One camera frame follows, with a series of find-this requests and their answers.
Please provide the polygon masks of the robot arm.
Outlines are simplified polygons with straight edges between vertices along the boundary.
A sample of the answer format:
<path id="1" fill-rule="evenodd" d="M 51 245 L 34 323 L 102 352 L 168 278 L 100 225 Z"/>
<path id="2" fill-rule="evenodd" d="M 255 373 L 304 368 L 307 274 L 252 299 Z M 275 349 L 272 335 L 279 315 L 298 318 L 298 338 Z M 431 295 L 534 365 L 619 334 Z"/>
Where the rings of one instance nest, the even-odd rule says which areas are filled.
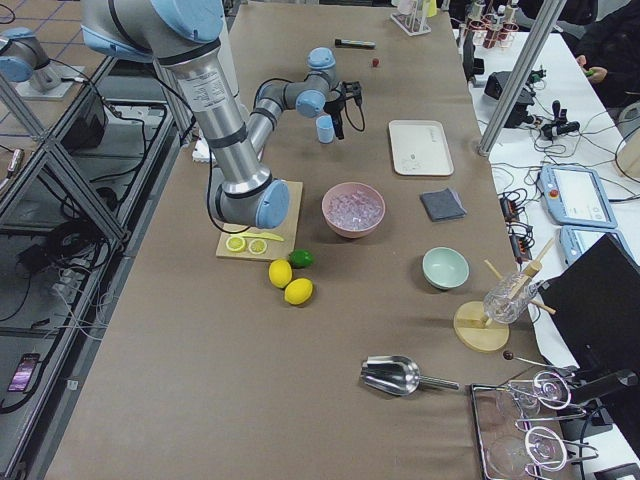
<path id="1" fill-rule="evenodd" d="M 201 129 L 215 166 L 207 193 L 212 217 L 260 229 L 286 218 L 290 194 L 258 157 L 281 114 L 294 109 L 314 118 L 338 86 L 331 49 L 307 57 L 301 82 L 265 86 L 244 117 L 219 54 L 225 48 L 224 8 L 219 1 L 86 1 L 81 28 L 85 44 L 104 55 L 157 62 L 176 77 Z"/>

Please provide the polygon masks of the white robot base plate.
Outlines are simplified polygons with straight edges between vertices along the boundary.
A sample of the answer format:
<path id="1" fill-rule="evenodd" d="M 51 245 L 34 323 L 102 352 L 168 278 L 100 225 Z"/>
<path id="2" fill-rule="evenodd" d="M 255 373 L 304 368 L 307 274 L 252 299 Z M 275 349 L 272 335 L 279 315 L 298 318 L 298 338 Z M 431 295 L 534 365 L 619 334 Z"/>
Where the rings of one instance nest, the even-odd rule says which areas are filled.
<path id="1" fill-rule="evenodd" d="M 198 139 L 192 151 L 192 160 L 196 163 L 211 163 L 216 161 L 216 157 L 207 142 L 204 139 Z"/>

